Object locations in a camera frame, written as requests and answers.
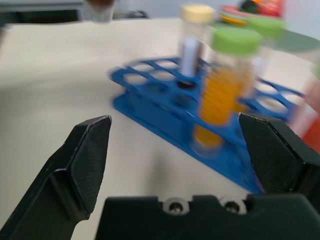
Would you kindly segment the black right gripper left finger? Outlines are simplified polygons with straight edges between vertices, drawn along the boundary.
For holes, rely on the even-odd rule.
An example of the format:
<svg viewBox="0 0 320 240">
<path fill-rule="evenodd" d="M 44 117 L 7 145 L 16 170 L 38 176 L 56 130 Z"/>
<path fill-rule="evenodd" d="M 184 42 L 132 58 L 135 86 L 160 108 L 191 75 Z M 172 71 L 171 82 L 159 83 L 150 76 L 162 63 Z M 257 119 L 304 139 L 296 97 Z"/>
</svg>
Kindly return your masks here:
<svg viewBox="0 0 320 240">
<path fill-rule="evenodd" d="M 69 240 L 90 218 L 104 178 L 112 118 L 77 124 L 46 161 L 2 229 L 2 240 Z"/>
</svg>

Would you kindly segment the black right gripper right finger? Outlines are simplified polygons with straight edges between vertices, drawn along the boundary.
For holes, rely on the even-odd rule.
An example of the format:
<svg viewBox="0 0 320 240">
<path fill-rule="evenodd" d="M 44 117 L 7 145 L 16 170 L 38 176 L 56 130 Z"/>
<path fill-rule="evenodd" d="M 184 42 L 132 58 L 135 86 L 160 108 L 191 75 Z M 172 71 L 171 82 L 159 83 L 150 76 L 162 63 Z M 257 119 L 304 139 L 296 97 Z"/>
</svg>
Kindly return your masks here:
<svg viewBox="0 0 320 240">
<path fill-rule="evenodd" d="M 238 121 L 251 164 L 265 192 L 320 196 L 320 155 L 283 120 L 241 113 Z"/>
</svg>

